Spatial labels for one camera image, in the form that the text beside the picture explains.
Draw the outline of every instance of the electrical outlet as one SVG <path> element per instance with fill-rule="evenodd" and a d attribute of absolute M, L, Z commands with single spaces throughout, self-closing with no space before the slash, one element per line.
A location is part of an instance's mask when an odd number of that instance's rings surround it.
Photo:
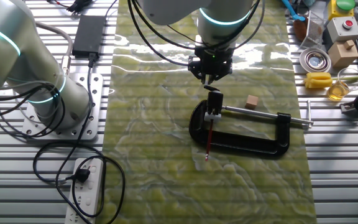
<path fill-rule="evenodd" d="M 77 167 L 84 161 L 85 159 L 77 159 L 74 165 L 74 172 L 77 170 Z M 77 202 L 84 210 L 84 212 L 88 214 L 95 214 L 98 209 L 98 198 L 100 191 L 100 181 L 102 177 L 102 166 L 103 163 L 100 159 L 92 159 L 83 164 L 83 169 L 89 169 L 91 174 L 88 179 L 81 183 L 79 181 L 75 184 L 75 196 L 77 197 Z M 73 201 L 73 195 L 70 187 L 70 201 L 75 206 Z M 91 223 L 94 223 L 95 218 L 86 217 Z M 85 222 L 77 215 L 77 213 L 68 206 L 66 212 L 66 220 L 65 224 L 85 224 Z"/>

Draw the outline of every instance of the small wooden block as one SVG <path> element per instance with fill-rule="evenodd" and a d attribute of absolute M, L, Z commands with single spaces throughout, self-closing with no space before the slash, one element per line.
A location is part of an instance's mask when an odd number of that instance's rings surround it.
<path fill-rule="evenodd" d="M 259 98 L 256 96 L 249 95 L 247 99 L 246 109 L 254 110 L 258 105 Z"/>
<path fill-rule="evenodd" d="M 348 40 L 343 44 L 346 48 L 346 50 L 350 50 L 354 46 L 353 40 Z"/>

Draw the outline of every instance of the yellow container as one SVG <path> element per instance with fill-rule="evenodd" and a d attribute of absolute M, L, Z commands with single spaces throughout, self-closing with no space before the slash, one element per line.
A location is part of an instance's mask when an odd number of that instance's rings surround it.
<path fill-rule="evenodd" d="M 335 17 L 354 16 L 354 10 L 344 11 L 336 6 L 336 0 L 330 0 L 327 6 L 328 20 Z"/>

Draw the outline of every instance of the power adapter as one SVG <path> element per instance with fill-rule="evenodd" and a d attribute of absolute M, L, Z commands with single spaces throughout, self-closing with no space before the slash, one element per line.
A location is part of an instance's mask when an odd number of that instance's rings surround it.
<path fill-rule="evenodd" d="M 73 55 L 76 58 L 89 58 L 91 54 L 95 54 L 96 58 L 99 58 L 105 27 L 104 16 L 81 15 L 75 35 Z"/>

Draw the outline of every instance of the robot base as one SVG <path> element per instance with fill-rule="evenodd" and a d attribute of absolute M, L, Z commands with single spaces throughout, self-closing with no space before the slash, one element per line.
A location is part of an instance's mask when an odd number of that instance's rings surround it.
<path fill-rule="evenodd" d="M 87 88 L 87 74 L 72 74 L 71 78 L 73 81 L 83 85 Z M 90 141 L 97 137 L 98 135 L 98 123 L 99 123 L 99 112 L 101 106 L 101 98 L 102 98 L 102 89 L 103 89 L 103 77 L 100 74 L 92 74 L 91 75 L 91 91 L 93 92 L 93 103 L 94 107 L 91 112 L 91 116 L 89 117 L 88 124 L 86 125 L 86 129 L 81 137 L 81 140 Z M 29 118 L 34 119 L 34 121 L 39 121 L 34 107 L 31 104 L 28 104 L 26 114 Z M 48 140 L 59 140 L 59 141 L 70 141 L 77 140 L 78 135 L 80 134 L 81 128 L 85 119 L 79 122 L 76 126 L 66 129 L 66 130 L 58 130 L 50 133 L 47 136 L 35 139 L 28 139 L 28 141 L 48 141 Z M 29 121 L 28 119 L 24 120 L 23 130 L 22 132 L 31 134 L 31 133 L 39 133 L 45 128 L 43 124 L 37 124 L 35 122 Z"/>

